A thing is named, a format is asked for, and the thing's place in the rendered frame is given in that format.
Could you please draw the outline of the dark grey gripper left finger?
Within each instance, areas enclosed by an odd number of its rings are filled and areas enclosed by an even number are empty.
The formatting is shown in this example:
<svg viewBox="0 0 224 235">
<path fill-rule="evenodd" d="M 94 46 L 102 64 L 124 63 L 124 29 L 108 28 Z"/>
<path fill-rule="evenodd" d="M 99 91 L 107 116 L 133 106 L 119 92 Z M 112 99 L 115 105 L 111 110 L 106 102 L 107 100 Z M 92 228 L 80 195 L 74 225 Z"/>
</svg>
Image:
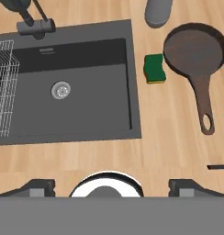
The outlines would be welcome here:
<svg viewBox="0 0 224 235">
<path fill-rule="evenodd" d="M 54 179 L 31 179 L 20 188 L 4 192 L 0 196 L 55 197 Z"/>
</svg>

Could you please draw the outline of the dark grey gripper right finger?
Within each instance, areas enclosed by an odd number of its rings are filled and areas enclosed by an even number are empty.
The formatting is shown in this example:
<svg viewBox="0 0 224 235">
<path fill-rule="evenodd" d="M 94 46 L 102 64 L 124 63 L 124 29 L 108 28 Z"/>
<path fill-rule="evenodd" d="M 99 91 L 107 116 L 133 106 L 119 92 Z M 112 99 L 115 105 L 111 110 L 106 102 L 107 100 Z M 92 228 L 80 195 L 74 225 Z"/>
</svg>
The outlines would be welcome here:
<svg viewBox="0 0 224 235">
<path fill-rule="evenodd" d="M 224 194 L 202 187 L 192 179 L 170 179 L 169 197 L 224 196 Z"/>
</svg>

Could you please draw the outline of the dark grey sink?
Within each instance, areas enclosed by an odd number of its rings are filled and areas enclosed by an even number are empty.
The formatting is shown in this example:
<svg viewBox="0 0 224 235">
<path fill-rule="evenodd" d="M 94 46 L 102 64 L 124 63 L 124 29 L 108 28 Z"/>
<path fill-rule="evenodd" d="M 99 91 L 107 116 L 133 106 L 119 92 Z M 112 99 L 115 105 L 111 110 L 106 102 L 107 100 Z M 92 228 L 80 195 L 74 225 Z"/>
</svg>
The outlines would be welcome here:
<svg viewBox="0 0 224 235">
<path fill-rule="evenodd" d="M 130 20 L 0 40 L 13 40 L 19 61 L 10 132 L 0 145 L 140 138 Z"/>
</svg>

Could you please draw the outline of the green sponge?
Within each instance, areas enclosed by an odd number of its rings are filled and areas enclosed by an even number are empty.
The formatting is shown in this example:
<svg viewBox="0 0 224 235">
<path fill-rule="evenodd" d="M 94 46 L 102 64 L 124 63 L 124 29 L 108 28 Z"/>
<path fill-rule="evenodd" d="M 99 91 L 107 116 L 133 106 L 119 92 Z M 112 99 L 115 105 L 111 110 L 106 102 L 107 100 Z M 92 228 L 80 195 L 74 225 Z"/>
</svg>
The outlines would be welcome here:
<svg viewBox="0 0 224 235">
<path fill-rule="evenodd" d="M 147 54 L 144 57 L 143 72 L 148 84 L 164 83 L 166 75 L 162 67 L 162 54 Z"/>
</svg>

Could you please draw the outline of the dark brown pan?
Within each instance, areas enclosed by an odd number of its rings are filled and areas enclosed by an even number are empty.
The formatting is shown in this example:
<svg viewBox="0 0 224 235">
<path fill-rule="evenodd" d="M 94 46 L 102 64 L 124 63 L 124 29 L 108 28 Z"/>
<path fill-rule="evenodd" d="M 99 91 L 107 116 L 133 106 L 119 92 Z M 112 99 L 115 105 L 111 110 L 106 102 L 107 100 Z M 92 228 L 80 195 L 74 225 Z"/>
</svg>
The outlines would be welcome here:
<svg viewBox="0 0 224 235">
<path fill-rule="evenodd" d="M 215 132 L 209 84 L 210 76 L 224 64 L 224 35 L 203 23 L 186 23 L 172 29 L 163 43 L 165 62 L 191 84 L 201 131 Z"/>
</svg>

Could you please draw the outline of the white and black round plate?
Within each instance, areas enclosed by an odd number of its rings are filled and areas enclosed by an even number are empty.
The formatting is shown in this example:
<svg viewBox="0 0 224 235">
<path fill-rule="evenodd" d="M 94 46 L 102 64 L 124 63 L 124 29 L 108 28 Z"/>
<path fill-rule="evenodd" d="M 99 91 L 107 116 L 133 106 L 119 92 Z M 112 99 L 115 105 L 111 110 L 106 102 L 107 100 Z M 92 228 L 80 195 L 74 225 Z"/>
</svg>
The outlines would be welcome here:
<svg viewBox="0 0 224 235">
<path fill-rule="evenodd" d="M 118 171 L 101 171 L 86 176 L 70 197 L 144 197 L 140 183 Z"/>
</svg>

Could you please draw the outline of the dark grey tap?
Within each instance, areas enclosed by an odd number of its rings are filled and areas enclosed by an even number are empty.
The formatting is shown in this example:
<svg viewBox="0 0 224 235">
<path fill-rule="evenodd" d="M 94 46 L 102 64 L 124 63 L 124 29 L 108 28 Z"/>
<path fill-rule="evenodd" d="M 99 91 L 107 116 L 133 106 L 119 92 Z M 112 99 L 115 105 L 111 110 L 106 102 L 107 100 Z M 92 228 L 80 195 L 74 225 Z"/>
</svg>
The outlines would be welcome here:
<svg viewBox="0 0 224 235">
<path fill-rule="evenodd" d="M 9 11 L 19 13 L 23 18 L 22 22 L 17 22 L 17 32 L 20 36 L 32 36 L 36 40 L 41 40 L 46 33 L 56 31 L 54 20 L 47 18 L 38 0 L 0 0 L 0 3 Z M 42 19 L 34 19 L 28 12 L 31 3 L 34 3 Z"/>
</svg>

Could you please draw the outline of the grey cylindrical container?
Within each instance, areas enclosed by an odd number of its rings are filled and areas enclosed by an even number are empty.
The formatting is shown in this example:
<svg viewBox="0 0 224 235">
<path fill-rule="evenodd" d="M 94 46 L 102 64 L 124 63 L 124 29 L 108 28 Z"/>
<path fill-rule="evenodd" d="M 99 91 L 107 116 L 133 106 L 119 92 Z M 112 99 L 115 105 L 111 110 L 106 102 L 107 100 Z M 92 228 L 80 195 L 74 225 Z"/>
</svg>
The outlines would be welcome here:
<svg viewBox="0 0 224 235">
<path fill-rule="evenodd" d="M 167 23 L 171 15 L 173 0 L 148 0 L 144 18 L 151 28 L 160 28 Z"/>
</svg>

